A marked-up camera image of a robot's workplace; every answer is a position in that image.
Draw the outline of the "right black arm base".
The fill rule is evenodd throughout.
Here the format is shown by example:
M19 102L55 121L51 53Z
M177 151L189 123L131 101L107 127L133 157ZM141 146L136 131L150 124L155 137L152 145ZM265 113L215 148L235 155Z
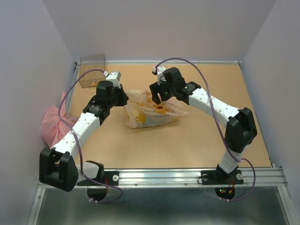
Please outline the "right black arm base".
M235 167L230 173L224 172L219 166L216 169L202 170L198 180L201 180L203 185L229 185L243 184L243 176L239 167Z

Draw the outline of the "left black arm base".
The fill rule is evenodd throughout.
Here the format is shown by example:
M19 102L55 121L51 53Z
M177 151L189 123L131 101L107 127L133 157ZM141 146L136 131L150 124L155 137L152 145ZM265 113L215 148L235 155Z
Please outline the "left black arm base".
M78 169L78 186L100 186L100 183L110 186L119 185L119 171L105 170L104 165L101 163L88 160L83 163L83 172L89 179L84 177Z

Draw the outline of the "translucent printed plastic bag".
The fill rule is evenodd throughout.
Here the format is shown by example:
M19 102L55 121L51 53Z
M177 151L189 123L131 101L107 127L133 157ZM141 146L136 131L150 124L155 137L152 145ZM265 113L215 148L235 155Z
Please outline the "translucent printed plastic bag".
M188 114L181 104L173 100L158 104L165 107L166 111L156 111L153 107L156 103L152 101L152 94L147 90L127 90L126 95L128 101L123 109L126 125L131 128L157 127Z

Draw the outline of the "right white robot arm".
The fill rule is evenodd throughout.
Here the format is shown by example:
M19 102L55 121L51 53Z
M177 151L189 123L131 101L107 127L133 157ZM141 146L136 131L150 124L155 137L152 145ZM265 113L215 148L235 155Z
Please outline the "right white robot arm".
M208 91L195 82L185 82L176 67L153 68L157 81L150 85L152 100L156 104L167 101L172 97L195 107L217 120L217 125L225 128L225 146L227 148L219 168L216 179L226 183L233 177L244 149L257 136L257 129L252 111L245 107L239 109L210 96Z

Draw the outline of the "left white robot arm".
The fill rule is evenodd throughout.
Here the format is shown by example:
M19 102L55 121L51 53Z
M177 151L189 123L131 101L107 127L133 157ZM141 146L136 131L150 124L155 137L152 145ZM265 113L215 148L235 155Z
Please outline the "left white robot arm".
M125 106L127 101L128 97L116 78L100 81L95 96L70 131L53 147L44 148L40 152L39 181L67 192L84 180L106 186L102 164L81 161L76 165L74 158L82 155L81 147L103 124L110 110L115 106Z

